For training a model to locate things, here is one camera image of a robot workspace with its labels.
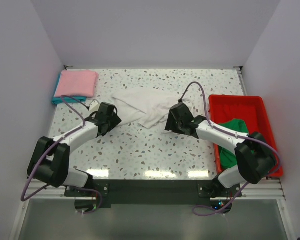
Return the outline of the white t shirt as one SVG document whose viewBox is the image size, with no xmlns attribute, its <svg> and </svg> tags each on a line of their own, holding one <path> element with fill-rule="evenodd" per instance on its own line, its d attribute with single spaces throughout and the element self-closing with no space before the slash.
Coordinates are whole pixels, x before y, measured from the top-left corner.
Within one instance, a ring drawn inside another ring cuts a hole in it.
<svg viewBox="0 0 300 240">
<path fill-rule="evenodd" d="M 121 119 L 120 126 L 137 122 L 146 129 L 159 127 L 163 134 L 170 108 L 181 98 L 176 93 L 144 87 L 119 90 L 111 95 Z"/>
</svg>

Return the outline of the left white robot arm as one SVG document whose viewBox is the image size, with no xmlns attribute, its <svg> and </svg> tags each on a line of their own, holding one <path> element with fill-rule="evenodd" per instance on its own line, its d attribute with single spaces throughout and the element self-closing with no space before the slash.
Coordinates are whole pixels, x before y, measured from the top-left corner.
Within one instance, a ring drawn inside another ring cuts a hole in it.
<svg viewBox="0 0 300 240">
<path fill-rule="evenodd" d="M 94 190 L 93 177 L 87 172 L 71 169 L 70 156 L 85 143 L 105 136 L 121 122 L 117 108 L 102 102 L 98 110 L 76 128 L 53 138 L 41 137 L 27 169 L 28 177 L 55 188 L 76 187 L 82 196 L 89 196 Z"/>
</svg>

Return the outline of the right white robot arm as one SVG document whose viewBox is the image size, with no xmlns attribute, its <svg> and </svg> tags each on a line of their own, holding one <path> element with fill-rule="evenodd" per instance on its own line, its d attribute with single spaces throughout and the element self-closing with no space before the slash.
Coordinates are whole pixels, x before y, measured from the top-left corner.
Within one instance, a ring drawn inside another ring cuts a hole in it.
<svg viewBox="0 0 300 240">
<path fill-rule="evenodd" d="M 233 186 L 243 182 L 258 184 L 277 164 L 274 149 L 261 133 L 237 132 L 204 116 L 194 117 L 183 102 L 170 108 L 165 130 L 209 141 L 235 155 L 237 164 L 224 170 L 204 187 L 213 198 L 225 196 Z"/>
</svg>

